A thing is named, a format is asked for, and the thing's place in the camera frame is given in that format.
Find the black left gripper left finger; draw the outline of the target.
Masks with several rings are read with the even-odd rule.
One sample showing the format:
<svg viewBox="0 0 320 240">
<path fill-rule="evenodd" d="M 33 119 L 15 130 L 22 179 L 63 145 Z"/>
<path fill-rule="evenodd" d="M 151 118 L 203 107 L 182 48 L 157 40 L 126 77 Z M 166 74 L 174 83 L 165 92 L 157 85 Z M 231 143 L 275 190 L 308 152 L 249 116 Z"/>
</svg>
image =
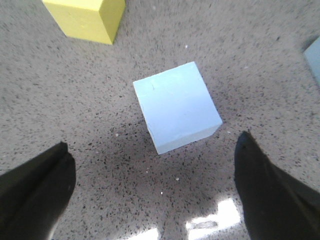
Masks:
<svg viewBox="0 0 320 240">
<path fill-rule="evenodd" d="M 65 142 L 1 175 L 0 238 L 52 239 L 75 185 L 75 159 Z"/>
</svg>

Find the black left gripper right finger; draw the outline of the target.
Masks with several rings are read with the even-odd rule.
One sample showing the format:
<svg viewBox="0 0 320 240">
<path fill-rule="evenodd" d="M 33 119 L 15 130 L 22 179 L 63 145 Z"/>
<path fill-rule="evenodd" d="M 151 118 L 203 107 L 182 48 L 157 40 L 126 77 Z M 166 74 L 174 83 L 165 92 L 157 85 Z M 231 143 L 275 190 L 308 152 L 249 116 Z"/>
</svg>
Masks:
<svg viewBox="0 0 320 240">
<path fill-rule="evenodd" d="M 234 152 L 234 181 L 252 240 L 318 240 L 320 194 L 274 165 L 249 132 Z"/>
</svg>

